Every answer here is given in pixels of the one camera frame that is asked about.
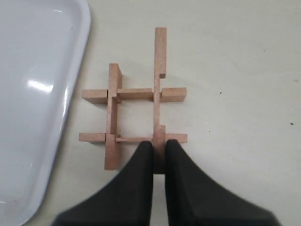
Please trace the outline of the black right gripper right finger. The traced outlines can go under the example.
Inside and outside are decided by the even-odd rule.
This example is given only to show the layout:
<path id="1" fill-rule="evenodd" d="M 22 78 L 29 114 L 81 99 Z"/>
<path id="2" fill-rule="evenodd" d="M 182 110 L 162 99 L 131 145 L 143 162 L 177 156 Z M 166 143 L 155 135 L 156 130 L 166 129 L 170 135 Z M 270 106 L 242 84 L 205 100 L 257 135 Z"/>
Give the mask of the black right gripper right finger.
<path id="1" fill-rule="evenodd" d="M 177 140 L 165 148 L 165 192 L 171 226 L 278 226 L 274 214 L 211 179 Z"/>

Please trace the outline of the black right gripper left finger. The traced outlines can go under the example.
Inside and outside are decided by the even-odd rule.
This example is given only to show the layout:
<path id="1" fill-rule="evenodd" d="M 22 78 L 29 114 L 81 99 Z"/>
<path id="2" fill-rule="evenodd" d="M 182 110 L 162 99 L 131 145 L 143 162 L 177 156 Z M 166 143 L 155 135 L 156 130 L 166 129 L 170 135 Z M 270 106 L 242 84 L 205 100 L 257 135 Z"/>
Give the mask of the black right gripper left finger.
<path id="1" fill-rule="evenodd" d="M 119 174 L 82 203 L 60 213 L 55 226 L 148 226 L 153 192 L 153 146 L 141 142 Z"/>

